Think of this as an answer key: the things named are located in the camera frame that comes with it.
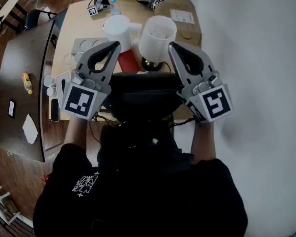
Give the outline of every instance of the cable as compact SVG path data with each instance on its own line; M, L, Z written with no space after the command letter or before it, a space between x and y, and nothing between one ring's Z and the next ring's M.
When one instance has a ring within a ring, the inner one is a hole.
M88 4L88 7L87 7L87 9L89 8L89 6L90 6L90 4L92 3L92 1L93 1L93 0L91 0L91 1L90 1L90 3Z
M190 123L192 121L195 121L195 118L190 118L182 123L173 123L173 125L170 126L170 128L174 127L174 126L180 126L180 125L184 125L184 124L187 124L187 123Z
M169 68L170 72L172 72L172 70L171 70L171 68L170 68L169 64L168 64L166 61L165 61L164 63L165 63L165 64L167 64L167 66L168 66L168 68Z
M43 6L42 8L40 8L40 9L38 9L38 8L37 8L37 3L38 3L38 0L37 0L36 3L35 3L35 9L36 9L36 10L46 9L46 7L44 7L44 6Z
M97 114L97 115L95 116L95 121L97 121L97 120L96 120L97 117L104 119L104 121L105 121L109 126L114 126L112 120L108 120L106 117L101 116L101 115L99 115L99 114Z
M93 134L93 131L92 131L92 128L91 128L91 122L89 122L89 127L90 127L90 131L91 131L91 134L92 134L92 137L99 143L101 143Z

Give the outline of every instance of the smartphone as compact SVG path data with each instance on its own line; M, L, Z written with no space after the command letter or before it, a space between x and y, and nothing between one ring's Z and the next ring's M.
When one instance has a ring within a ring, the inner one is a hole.
M58 105L58 99L52 99L51 100L51 121L58 122L59 121L59 105Z
M13 119L15 117L15 109L16 109L16 102L10 99L8 115Z

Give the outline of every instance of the white cup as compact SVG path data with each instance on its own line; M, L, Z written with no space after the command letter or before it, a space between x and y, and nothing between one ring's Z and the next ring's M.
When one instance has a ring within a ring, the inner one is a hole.
M44 85L46 87L53 87L56 85L56 80L51 75L47 75L44 79Z
M56 88L55 87L49 87L47 89L47 96L49 96L49 97L55 97L55 96L57 96Z
M138 44L138 39L141 38L142 24L131 23L128 17L123 15L115 15L108 18L103 29L109 41L119 41L122 46L122 51L126 52L132 49L133 45ZM132 32L138 33L138 39L132 39Z
M177 26L171 18L154 16L147 20L139 41L139 52L148 61L159 63L170 59L169 44L176 39Z

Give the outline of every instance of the gray tray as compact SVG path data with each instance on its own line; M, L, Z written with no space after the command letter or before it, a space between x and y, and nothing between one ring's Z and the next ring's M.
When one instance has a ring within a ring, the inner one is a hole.
M74 40L74 46L71 54L75 56L80 52L84 52L93 46L109 41L108 38L77 38Z

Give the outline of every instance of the table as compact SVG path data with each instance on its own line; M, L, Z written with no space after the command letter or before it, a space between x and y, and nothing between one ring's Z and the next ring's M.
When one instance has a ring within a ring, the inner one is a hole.
M25 21L21 19L19 16L17 16L12 9L16 7L20 12L22 12L25 16L27 15L27 12L18 5L19 0L8 0L8 2L5 3L5 5L0 10L0 17L3 16L3 19L1 22L5 23L8 27L12 28L16 32L18 31L18 28L14 25L12 25L10 22L6 21L6 18L8 15L12 16L15 20L17 20L19 23L21 23L23 26L25 26Z
M54 22L48 21L11 40L6 47L0 73L0 147L40 162L45 162L45 158L62 145L46 149L42 126L42 78L45 71L51 69L55 50L51 41L59 34ZM32 95L24 89L23 71L29 73ZM16 102L15 118L8 115L10 99ZM22 129L27 114L39 133L33 144L27 142Z
M57 47L55 51L52 76L56 77L66 71L68 67L64 64L64 56L71 53L74 40L76 38L86 37L105 37L105 33L102 29L103 23L107 18L111 16L110 10L102 11L99 14L90 17L87 14L87 7L90 0L77 2L71 4L68 8L65 20L63 22ZM143 27L146 21L154 16L154 12L148 10L143 5L136 2L136 0L117 0L121 13L127 16L132 23L141 23ZM141 55L138 51L138 47L133 48L133 52L137 59L138 64L141 66ZM172 63L169 60L167 62L171 71L173 72ZM169 68L165 66L164 71L169 71ZM119 63L117 63L114 73L121 72ZM109 120L116 120L111 114L99 113ZM174 119L189 119L192 116L191 111L184 105L181 105L174 113ZM49 102L49 118L51 119L51 104ZM69 120L70 115L61 112L60 119Z

